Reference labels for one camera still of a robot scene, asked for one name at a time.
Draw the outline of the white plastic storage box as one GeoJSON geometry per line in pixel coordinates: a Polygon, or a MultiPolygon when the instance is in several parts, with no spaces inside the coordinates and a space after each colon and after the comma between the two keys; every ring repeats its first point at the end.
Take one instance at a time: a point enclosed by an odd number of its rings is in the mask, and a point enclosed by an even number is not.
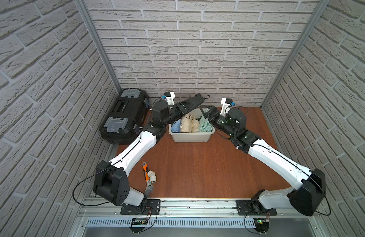
{"type": "Polygon", "coordinates": [[[212,127],[211,132],[172,132],[171,124],[169,124],[168,132],[172,136],[175,143],[184,142],[208,142],[216,129],[212,127]]]}

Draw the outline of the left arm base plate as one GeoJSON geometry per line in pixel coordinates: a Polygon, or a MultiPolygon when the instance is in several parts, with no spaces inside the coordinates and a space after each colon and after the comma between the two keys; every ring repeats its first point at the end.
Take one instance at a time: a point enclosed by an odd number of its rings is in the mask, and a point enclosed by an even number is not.
{"type": "Polygon", "coordinates": [[[160,213],[160,199],[144,199],[139,206],[123,204],[121,215],[158,215],[160,213]]]}

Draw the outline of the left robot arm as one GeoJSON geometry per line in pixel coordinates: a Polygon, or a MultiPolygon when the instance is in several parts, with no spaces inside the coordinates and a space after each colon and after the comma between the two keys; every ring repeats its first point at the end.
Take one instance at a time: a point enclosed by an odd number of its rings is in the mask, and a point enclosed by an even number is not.
{"type": "Polygon", "coordinates": [[[116,206],[129,205],[140,208],[143,212],[147,208],[146,194],[130,187],[129,174],[138,161],[162,139],[168,125],[199,107],[202,102],[199,99],[195,103],[192,98],[175,105],[166,99],[156,101],[150,121],[143,127],[138,138],[117,157],[109,162],[98,163],[96,172],[92,175],[93,192],[107,203],[116,206]]]}

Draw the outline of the beige umbrella black handle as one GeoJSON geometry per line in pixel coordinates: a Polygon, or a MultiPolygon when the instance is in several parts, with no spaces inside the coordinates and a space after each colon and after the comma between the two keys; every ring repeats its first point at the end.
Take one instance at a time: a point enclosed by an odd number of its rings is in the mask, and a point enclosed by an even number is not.
{"type": "Polygon", "coordinates": [[[192,124],[191,132],[199,132],[199,121],[197,119],[192,119],[191,124],[192,124]]]}

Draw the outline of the beige umbrella black stripes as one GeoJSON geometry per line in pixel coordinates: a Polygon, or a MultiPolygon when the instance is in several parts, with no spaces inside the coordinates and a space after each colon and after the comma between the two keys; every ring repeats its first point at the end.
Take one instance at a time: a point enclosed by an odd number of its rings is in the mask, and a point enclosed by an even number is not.
{"type": "Polygon", "coordinates": [[[186,114],[181,118],[180,132],[192,132],[192,117],[190,114],[186,114]]]}

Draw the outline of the periwinkle blue umbrella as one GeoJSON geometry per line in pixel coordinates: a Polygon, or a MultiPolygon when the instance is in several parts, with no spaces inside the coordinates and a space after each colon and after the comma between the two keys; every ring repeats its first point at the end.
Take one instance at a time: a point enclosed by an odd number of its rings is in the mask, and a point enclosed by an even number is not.
{"type": "Polygon", "coordinates": [[[180,126],[181,126],[181,119],[179,119],[178,121],[174,122],[171,125],[171,132],[179,133],[180,132],[180,126]]]}

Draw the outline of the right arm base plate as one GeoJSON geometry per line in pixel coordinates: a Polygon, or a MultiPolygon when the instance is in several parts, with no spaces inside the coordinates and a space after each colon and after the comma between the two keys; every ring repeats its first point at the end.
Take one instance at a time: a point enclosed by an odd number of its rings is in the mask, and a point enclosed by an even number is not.
{"type": "Polygon", "coordinates": [[[277,211],[275,208],[265,208],[258,200],[240,199],[236,200],[235,202],[239,216],[264,216],[267,214],[271,216],[277,216],[277,211]]]}

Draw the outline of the mint green umbrella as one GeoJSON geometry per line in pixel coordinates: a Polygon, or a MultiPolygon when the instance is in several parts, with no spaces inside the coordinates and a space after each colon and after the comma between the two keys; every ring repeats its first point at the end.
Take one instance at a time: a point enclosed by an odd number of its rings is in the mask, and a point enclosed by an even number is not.
{"type": "Polygon", "coordinates": [[[210,124],[209,120],[204,116],[199,118],[199,132],[212,132],[213,126],[210,124]]]}

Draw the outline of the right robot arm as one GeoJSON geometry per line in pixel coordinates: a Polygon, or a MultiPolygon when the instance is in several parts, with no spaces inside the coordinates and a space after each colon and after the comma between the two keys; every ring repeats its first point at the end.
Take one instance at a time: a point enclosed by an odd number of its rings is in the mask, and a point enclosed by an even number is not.
{"type": "Polygon", "coordinates": [[[231,143],[245,154],[261,161],[290,185],[275,191],[260,190],[253,202],[265,209],[292,208],[302,215],[313,216],[326,199],[326,176],[318,168],[309,169],[289,159],[246,129],[246,116],[238,108],[221,113],[211,106],[203,116],[216,129],[229,136],[231,143]]]}

